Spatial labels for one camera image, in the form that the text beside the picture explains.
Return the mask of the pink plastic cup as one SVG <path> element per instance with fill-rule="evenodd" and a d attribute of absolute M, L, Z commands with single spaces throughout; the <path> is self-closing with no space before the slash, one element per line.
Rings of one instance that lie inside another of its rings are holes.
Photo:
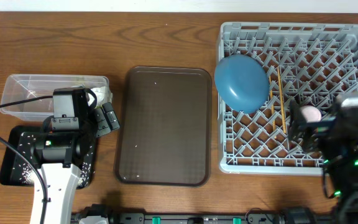
<path fill-rule="evenodd" d="M 301 113 L 308 123 L 321 121 L 321 112 L 314 106 L 302 106 L 300 108 Z"/>

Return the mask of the white tissue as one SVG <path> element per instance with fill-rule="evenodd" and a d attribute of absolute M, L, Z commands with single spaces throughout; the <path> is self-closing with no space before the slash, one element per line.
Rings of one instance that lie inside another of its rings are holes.
<path fill-rule="evenodd" d="M 106 86 L 90 88 L 90 90 L 96 95 L 97 106 L 100 106 L 109 101 L 110 92 Z M 87 93 L 88 105 L 91 105 L 94 101 L 94 97 Z"/>

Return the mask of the wooden chopstick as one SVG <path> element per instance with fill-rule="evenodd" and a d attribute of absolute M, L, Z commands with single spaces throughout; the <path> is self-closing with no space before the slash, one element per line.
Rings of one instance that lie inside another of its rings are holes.
<path fill-rule="evenodd" d="M 280 111 L 282 116 L 282 129 L 283 129 L 283 133 L 287 134 L 287 124 L 285 120 L 285 107 L 284 107 L 284 97 L 283 97 L 280 67 L 277 67 L 277 78 L 278 78 L 279 97 L 280 97 Z"/>
<path fill-rule="evenodd" d="M 269 84 L 271 84 L 271 83 L 272 83 L 272 77 L 269 76 L 268 80 L 269 80 Z M 273 90 L 272 90 L 272 89 L 270 89 L 269 94 L 270 94 L 270 99 L 272 100 L 273 97 L 274 97 L 274 94 L 273 94 Z M 272 115 L 272 116 L 275 114 L 274 103 L 271 104 L 270 112 L 271 112 L 271 115 Z M 275 118 L 274 118 L 273 121 L 272 121 L 272 129 L 273 129 L 273 131 L 276 130 Z"/>

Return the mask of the dark blue plate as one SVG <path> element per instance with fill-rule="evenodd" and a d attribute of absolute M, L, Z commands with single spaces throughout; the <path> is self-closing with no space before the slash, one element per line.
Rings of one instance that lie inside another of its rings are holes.
<path fill-rule="evenodd" d="M 216 65 L 214 81 L 220 97 L 236 111 L 254 113 L 268 100 L 266 72 L 252 57 L 235 54 Z"/>

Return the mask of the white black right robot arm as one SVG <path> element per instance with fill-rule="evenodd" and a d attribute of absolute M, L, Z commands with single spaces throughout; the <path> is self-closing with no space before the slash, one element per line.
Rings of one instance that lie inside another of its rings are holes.
<path fill-rule="evenodd" d="M 336 102 L 330 108 L 332 119 L 308 122 L 296 102 L 290 104 L 288 138 L 301 141 L 304 152 L 323 157 L 322 177 L 331 179 L 336 198 L 328 223 L 358 223 L 358 105 Z"/>

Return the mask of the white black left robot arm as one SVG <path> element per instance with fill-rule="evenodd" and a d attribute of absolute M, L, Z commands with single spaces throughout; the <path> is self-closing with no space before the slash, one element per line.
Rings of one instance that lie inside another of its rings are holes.
<path fill-rule="evenodd" d="M 34 182 L 31 223 L 69 223 L 80 166 L 96 139 L 119 129 L 112 104 L 97 105 L 89 88 L 58 88 L 53 116 L 30 145 Z"/>

